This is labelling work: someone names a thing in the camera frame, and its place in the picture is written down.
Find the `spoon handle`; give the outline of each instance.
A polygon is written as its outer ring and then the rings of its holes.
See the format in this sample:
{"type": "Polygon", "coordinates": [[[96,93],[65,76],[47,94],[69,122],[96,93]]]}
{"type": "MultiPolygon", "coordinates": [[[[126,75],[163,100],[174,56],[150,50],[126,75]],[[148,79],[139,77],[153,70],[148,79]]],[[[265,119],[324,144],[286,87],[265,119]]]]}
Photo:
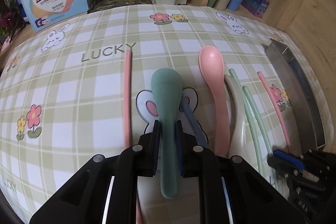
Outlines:
{"type": "Polygon", "coordinates": [[[230,121],[225,99],[224,81],[222,87],[212,94],[216,109],[215,154],[226,157],[230,148],[230,121]]]}

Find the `bunny illustration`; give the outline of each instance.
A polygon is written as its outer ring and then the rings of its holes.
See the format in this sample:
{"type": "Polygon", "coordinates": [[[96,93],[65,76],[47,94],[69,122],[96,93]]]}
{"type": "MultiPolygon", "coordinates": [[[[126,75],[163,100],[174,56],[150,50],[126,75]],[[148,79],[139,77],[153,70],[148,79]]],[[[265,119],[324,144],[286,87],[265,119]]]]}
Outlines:
{"type": "Polygon", "coordinates": [[[47,49],[56,46],[61,43],[62,39],[64,38],[64,31],[70,24],[64,25],[58,32],[51,31],[48,33],[46,39],[47,41],[43,44],[41,51],[45,52],[47,49]]]}
{"type": "MultiPolygon", "coordinates": [[[[185,99],[189,102],[190,108],[194,112],[198,105],[198,96],[196,90],[192,88],[185,88],[183,89],[182,94],[185,97],[185,99]]],[[[148,124],[145,128],[144,134],[152,132],[154,122],[155,120],[158,120],[159,115],[154,102],[154,96],[150,90],[142,90],[141,92],[139,92],[139,94],[136,97],[136,108],[141,118],[148,124]]],[[[177,120],[181,120],[184,133],[193,135],[193,130],[181,107],[179,108],[177,114],[177,120]]]]}
{"type": "Polygon", "coordinates": [[[232,15],[228,15],[227,17],[220,14],[216,13],[216,16],[218,16],[221,20],[224,20],[226,24],[230,27],[230,29],[234,30],[235,32],[242,34],[244,33],[249,33],[247,29],[245,29],[242,25],[240,25],[236,18],[234,18],[232,15]]]}

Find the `yellow flower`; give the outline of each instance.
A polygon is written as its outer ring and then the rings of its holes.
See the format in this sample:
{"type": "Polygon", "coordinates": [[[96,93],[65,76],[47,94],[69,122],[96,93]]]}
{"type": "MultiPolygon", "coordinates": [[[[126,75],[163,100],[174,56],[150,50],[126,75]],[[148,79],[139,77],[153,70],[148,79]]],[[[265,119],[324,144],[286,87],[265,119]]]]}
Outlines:
{"type": "Polygon", "coordinates": [[[175,20],[179,20],[179,19],[184,20],[185,19],[185,17],[181,14],[172,14],[170,17],[175,19],[175,20]]]}
{"type": "Polygon", "coordinates": [[[282,96],[286,99],[287,102],[289,102],[289,97],[285,89],[282,89],[282,96]]]}
{"type": "Polygon", "coordinates": [[[23,116],[19,120],[17,120],[17,132],[23,133],[25,131],[26,120],[23,119],[23,116]]]}

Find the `metal screw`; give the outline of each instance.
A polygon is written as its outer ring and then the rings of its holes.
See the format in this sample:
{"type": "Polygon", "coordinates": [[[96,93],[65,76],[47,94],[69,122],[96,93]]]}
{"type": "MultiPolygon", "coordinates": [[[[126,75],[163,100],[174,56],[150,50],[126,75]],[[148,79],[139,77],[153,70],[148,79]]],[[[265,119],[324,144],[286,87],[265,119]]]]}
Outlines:
{"type": "Polygon", "coordinates": [[[135,151],[135,152],[139,152],[139,151],[142,150],[142,145],[136,144],[132,147],[132,150],[135,151]]]}
{"type": "Polygon", "coordinates": [[[104,159],[103,155],[95,155],[93,157],[94,162],[101,162],[104,159]]]}
{"type": "Polygon", "coordinates": [[[243,159],[239,156],[233,156],[232,161],[236,164],[239,164],[243,161],[243,159]]]}
{"type": "Polygon", "coordinates": [[[200,145],[196,145],[196,146],[194,146],[194,148],[193,148],[193,150],[195,151],[195,152],[202,152],[203,151],[203,147],[202,146],[200,146],[200,145]]]}

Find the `rabbit ear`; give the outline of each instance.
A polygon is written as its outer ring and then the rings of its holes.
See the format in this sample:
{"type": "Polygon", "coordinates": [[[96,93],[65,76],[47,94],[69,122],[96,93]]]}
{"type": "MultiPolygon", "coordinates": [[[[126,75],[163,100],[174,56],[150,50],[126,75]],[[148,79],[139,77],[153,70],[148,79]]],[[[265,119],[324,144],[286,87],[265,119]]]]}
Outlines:
{"type": "Polygon", "coordinates": [[[187,97],[189,99],[189,106],[194,112],[198,105],[198,95],[196,90],[194,90],[193,88],[185,88],[183,89],[182,94],[184,97],[187,97]]]}
{"type": "Polygon", "coordinates": [[[229,15],[228,17],[230,20],[237,22],[237,20],[232,15],[229,15]]]}
{"type": "Polygon", "coordinates": [[[224,20],[224,21],[228,21],[229,20],[226,16],[224,16],[224,15],[222,15],[220,13],[216,13],[216,16],[218,16],[221,20],[224,20]]]}
{"type": "Polygon", "coordinates": [[[50,33],[48,33],[46,39],[49,40],[49,39],[52,38],[55,34],[56,34],[56,31],[51,31],[50,33]]]}
{"type": "Polygon", "coordinates": [[[157,110],[154,103],[154,96],[150,90],[142,90],[136,97],[136,108],[141,118],[151,123],[157,119],[157,110]]]}
{"type": "Polygon", "coordinates": [[[66,24],[66,25],[64,25],[61,29],[59,29],[58,32],[64,32],[64,30],[65,30],[69,25],[70,25],[69,23],[66,24]]]}

